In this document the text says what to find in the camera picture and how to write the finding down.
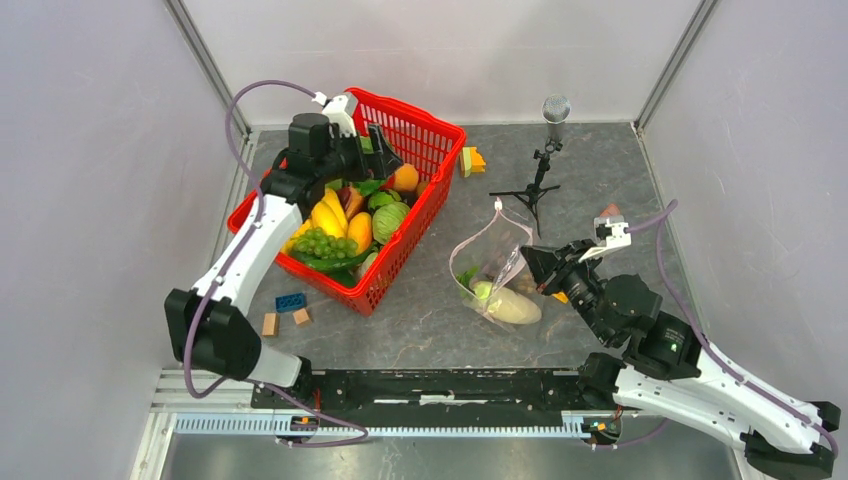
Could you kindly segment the brown longan bunch toy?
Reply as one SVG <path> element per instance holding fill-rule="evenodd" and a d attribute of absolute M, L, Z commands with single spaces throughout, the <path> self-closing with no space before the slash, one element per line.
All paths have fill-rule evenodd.
<path fill-rule="evenodd" d="M 537 284 L 531 275 L 518 275 L 513 280 L 513 286 L 522 294 L 531 295 L 537 292 Z"/>

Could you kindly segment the clear zip top bag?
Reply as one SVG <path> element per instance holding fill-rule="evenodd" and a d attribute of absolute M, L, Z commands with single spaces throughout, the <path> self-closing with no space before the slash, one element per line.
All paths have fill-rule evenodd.
<path fill-rule="evenodd" d="M 499 197 L 493 199 L 492 213 L 493 217 L 480 231 L 453 249 L 448 267 L 459 288 L 463 305 L 490 323 L 515 333 L 539 323 L 543 317 L 544 298 L 537 292 L 531 295 L 522 294 L 513 286 L 513 280 L 518 275 L 531 275 L 520 248 L 524 245 L 534 245 L 536 232 L 526 217 L 505 207 Z M 496 288 L 508 287 L 534 301 L 541 308 L 541 320 L 529 325 L 512 325 L 492 321 L 478 313 L 472 307 L 472 290 L 464 289 L 455 279 L 457 275 L 474 266 L 477 266 L 479 271 L 472 281 L 472 286 L 479 281 L 490 281 Z"/>

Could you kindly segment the white long radish toy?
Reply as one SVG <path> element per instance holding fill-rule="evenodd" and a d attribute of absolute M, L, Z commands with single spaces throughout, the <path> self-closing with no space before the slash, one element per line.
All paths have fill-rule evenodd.
<path fill-rule="evenodd" d="M 479 281 L 472 286 L 472 292 L 472 307 L 492 321 L 529 325 L 541 320 L 541 308 L 508 287 L 496 288 L 490 281 Z"/>

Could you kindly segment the green leafy vegetable toy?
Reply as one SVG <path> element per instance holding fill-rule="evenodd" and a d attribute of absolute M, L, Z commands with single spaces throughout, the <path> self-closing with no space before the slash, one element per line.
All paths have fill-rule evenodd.
<path fill-rule="evenodd" d="M 466 290 L 471 291 L 472 290 L 472 281 L 474 280 L 478 271 L 479 271 L 479 268 L 477 266 L 471 267 L 468 270 L 457 275 L 455 277 L 455 279 L 457 280 L 457 282 L 459 283 L 459 285 L 461 287 L 463 287 Z"/>

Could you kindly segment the napa cabbage toy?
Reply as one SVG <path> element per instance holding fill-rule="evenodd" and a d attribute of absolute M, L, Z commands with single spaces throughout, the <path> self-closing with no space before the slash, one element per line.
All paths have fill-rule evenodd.
<path fill-rule="evenodd" d="M 373 147 L 369 137 L 361 136 L 359 138 L 360 146 L 365 154 L 372 154 Z M 387 179 L 368 178 L 360 182 L 354 182 L 355 189 L 364 197 L 368 197 L 378 191 L 387 183 Z"/>

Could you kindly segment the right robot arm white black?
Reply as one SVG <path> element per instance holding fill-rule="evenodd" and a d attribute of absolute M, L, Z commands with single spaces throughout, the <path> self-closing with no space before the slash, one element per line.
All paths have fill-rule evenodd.
<path fill-rule="evenodd" d="M 579 369 L 577 392 L 591 408 L 608 403 L 661 415 L 743 453 L 774 479 L 828 479 L 837 458 L 832 434 L 841 410 L 795 399 L 722 354 L 689 323 L 662 310 L 662 297 L 637 274 L 601 278 L 593 248 L 523 246 L 539 293 L 560 295 L 609 352 Z"/>

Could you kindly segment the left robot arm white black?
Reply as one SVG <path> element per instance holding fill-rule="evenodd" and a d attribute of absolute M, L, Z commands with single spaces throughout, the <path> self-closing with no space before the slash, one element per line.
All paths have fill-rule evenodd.
<path fill-rule="evenodd" d="M 386 179 L 403 163 L 383 129 L 366 127 L 371 148 L 342 123 L 318 113 L 296 115 L 289 144 L 261 179 L 258 194 L 222 256 L 189 290 L 172 290 L 164 308 L 175 358 L 189 373 L 198 368 L 232 380 L 276 385 L 290 407 L 306 405 L 314 381 L 302 358 L 264 345 L 246 315 L 256 290 L 284 244 L 296 233 L 336 179 Z"/>

